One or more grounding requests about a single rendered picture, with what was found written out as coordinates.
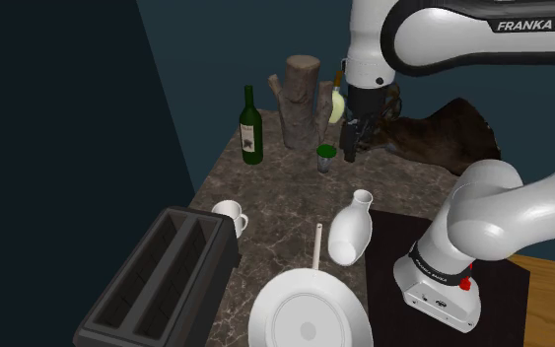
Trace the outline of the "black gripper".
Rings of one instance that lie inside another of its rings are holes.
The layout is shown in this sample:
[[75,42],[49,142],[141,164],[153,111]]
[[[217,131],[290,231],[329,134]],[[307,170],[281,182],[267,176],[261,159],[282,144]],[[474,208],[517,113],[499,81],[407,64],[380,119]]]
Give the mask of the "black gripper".
[[[339,148],[343,150],[346,162],[355,162],[356,151],[367,152],[373,148],[375,129],[373,119],[377,118],[382,111],[387,90],[388,87],[362,89],[353,85],[348,86],[347,120],[342,124],[339,139]],[[359,137],[357,135],[358,123],[364,123]]]

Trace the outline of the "small jar with green lid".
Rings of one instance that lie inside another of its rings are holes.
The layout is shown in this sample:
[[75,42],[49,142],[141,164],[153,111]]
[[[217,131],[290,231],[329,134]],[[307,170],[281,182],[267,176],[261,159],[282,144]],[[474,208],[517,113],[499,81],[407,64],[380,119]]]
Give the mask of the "small jar with green lid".
[[317,153],[317,170],[321,174],[329,172],[333,158],[337,154],[337,149],[333,145],[321,144],[316,148]]

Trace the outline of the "grey-brown tree stump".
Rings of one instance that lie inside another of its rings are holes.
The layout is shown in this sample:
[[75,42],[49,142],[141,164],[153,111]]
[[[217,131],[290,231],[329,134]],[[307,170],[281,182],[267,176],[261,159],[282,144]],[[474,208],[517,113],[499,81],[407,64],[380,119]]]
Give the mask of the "grey-brown tree stump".
[[283,142],[292,150],[314,150],[324,140],[332,113],[331,81],[318,82],[320,60],[310,55],[286,59],[284,80],[276,74],[267,82],[277,105]]

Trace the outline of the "dark brown animal figure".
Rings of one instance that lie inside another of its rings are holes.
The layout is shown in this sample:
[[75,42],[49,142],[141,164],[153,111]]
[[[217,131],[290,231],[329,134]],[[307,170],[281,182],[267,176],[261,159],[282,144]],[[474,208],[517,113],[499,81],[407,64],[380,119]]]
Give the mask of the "dark brown animal figure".
[[400,158],[462,173],[473,163],[501,158],[493,129],[467,100],[455,98],[428,117],[401,114],[400,89],[388,89],[389,101],[375,129],[359,142],[360,153],[384,149]]

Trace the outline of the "white vase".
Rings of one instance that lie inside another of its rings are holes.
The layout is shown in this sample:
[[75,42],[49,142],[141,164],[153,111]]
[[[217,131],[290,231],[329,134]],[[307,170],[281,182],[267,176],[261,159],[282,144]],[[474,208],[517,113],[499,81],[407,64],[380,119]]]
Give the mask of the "white vase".
[[333,219],[328,237],[328,253],[340,266],[354,264],[364,253],[373,233],[369,213],[373,195],[365,189],[353,193],[351,203]]

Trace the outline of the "green wine bottle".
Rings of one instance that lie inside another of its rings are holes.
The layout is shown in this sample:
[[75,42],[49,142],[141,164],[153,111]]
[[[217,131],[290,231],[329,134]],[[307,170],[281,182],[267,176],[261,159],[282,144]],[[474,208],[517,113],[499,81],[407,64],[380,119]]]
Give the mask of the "green wine bottle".
[[263,160],[262,118],[254,105],[252,85],[244,86],[244,102],[239,120],[243,161],[257,165]]

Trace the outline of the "white mug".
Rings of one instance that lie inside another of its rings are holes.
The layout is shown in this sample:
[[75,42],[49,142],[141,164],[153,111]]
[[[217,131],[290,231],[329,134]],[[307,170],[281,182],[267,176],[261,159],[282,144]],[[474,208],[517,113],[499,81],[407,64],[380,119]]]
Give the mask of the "white mug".
[[230,217],[234,222],[237,238],[248,225],[248,216],[243,212],[241,204],[235,200],[222,200],[213,206],[211,212]]

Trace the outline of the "black robot stand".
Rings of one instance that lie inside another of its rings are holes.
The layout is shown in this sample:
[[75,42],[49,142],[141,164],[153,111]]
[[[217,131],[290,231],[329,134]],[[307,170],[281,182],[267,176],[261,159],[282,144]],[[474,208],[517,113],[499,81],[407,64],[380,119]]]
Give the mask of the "black robot stand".
[[405,304],[393,278],[394,262],[430,226],[429,219],[372,210],[365,251],[369,320],[375,347],[523,347],[529,272],[507,259],[477,260],[481,316],[468,333]]

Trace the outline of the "black toaster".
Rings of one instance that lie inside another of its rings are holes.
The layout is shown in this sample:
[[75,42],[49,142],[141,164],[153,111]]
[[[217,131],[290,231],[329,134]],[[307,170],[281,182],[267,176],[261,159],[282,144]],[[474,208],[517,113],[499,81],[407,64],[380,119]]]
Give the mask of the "black toaster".
[[233,220],[164,209],[73,337],[75,347],[205,347],[241,260]]

